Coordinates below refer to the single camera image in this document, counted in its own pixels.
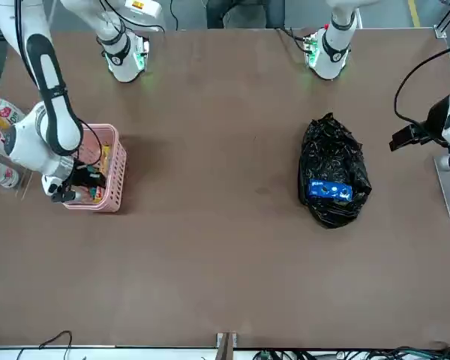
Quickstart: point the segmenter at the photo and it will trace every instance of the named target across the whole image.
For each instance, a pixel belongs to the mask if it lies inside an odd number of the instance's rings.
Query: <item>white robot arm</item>
[[[414,121],[394,133],[389,145],[394,152],[410,144],[424,145],[430,141],[448,149],[448,154],[440,158],[439,167],[444,171],[450,170],[450,95],[430,108],[427,120]]]
[[[79,194],[71,190],[73,185],[105,187],[105,178],[71,156],[83,140],[82,121],[71,108],[42,1],[0,0],[0,29],[22,56],[43,100],[6,131],[5,151],[13,162],[42,173],[46,194],[53,201],[65,202],[77,200]],[[128,31],[121,20],[117,20],[117,26],[106,9],[93,0],[63,2],[97,32],[109,69],[117,80],[129,82],[144,70],[148,43],[146,46],[141,37]],[[117,9],[125,4],[125,0],[108,0],[107,4],[110,2]],[[148,9],[155,16],[161,10],[159,6]]]
[[[306,63],[324,80],[336,78],[345,66],[350,51],[350,41],[357,29],[355,10],[379,0],[326,0],[331,7],[328,26],[312,34],[305,49]]]

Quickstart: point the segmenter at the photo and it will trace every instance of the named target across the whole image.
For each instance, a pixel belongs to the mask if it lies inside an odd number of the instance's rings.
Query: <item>floor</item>
[[[158,0],[165,17],[166,27],[173,29],[174,19],[170,13],[170,1],[177,16],[180,29],[205,29],[204,5],[207,0]],[[265,14],[262,7],[254,4],[258,0],[245,0],[244,5],[235,7],[226,18],[229,28],[262,28]],[[89,31],[89,27],[77,16],[64,9],[59,0],[45,0],[45,10],[51,22],[51,29],[60,31]],[[417,17],[411,14],[416,8]],[[439,0],[382,0],[380,3],[363,7],[361,18],[364,28],[411,28],[437,24],[446,11],[447,5]],[[330,10],[324,1],[286,0],[286,27],[318,27],[329,21]],[[450,26],[447,29],[450,45]],[[5,46],[0,44],[0,74],[5,59]]]

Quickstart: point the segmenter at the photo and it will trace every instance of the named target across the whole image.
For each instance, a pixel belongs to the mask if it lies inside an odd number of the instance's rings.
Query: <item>green led light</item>
[[[138,69],[143,70],[145,68],[145,56],[134,53],[133,57],[135,58],[136,66],[138,67]]]

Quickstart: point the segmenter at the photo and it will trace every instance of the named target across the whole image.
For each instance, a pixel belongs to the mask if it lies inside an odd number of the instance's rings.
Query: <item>yellow floor line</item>
[[[408,7],[410,9],[410,15],[412,15],[413,26],[420,28],[419,13],[417,13],[417,7],[415,5],[415,0],[408,0]]]

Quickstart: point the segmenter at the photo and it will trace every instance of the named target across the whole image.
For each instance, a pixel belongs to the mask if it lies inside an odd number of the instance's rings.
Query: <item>black plastic bag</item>
[[[308,196],[311,179],[337,182],[352,187],[350,202]],[[313,120],[301,143],[298,165],[298,198],[311,214],[329,229],[354,221],[372,191],[358,143],[330,112]]]

